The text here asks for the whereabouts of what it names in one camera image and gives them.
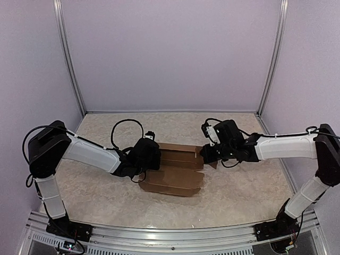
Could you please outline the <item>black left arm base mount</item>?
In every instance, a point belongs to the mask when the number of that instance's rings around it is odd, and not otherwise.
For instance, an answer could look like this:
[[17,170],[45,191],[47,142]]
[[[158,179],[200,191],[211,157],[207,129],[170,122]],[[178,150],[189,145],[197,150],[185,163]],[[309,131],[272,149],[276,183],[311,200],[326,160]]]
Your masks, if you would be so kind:
[[78,222],[69,222],[65,227],[56,226],[49,222],[46,227],[47,233],[83,242],[89,242],[92,230],[93,226]]

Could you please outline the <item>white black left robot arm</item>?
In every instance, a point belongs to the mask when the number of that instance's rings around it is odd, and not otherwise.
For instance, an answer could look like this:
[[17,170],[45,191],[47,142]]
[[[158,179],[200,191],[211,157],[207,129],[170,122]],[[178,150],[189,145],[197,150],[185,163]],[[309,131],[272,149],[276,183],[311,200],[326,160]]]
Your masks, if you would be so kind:
[[74,224],[68,218],[56,179],[62,162],[76,162],[133,180],[146,176],[148,170],[159,170],[161,158],[152,132],[143,133],[132,147],[120,149],[114,144],[108,148],[70,131],[59,120],[30,130],[22,141],[22,153],[45,212],[63,236],[74,232]]

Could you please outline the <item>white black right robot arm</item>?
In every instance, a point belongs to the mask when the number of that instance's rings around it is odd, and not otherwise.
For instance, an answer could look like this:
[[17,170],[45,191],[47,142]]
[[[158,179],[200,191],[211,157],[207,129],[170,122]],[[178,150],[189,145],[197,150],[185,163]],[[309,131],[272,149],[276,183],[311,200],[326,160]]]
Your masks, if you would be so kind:
[[301,133],[249,134],[234,120],[217,120],[215,125],[209,124],[210,120],[206,119],[201,125],[209,140],[200,151],[205,164],[280,159],[287,172],[301,171],[301,180],[297,179],[297,173],[291,173],[292,182],[300,186],[272,223],[271,230],[275,235],[284,235],[329,188],[339,185],[339,136],[329,124],[310,126]]

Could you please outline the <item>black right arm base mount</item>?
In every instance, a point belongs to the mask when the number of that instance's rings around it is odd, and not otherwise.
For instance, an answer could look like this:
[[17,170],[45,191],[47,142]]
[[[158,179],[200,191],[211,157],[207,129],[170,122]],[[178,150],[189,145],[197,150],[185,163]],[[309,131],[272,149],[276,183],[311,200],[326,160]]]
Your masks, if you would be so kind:
[[254,225],[257,241],[275,239],[281,236],[297,233],[300,229],[296,219],[275,219]]

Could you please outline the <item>brown cardboard box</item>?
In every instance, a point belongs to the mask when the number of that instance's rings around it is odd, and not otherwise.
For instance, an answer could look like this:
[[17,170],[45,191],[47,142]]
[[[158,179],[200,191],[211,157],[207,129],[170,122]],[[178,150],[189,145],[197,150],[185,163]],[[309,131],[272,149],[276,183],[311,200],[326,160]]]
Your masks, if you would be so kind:
[[139,187],[146,192],[192,197],[204,186],[202,146],[160,143],[160,168],[147,171]]

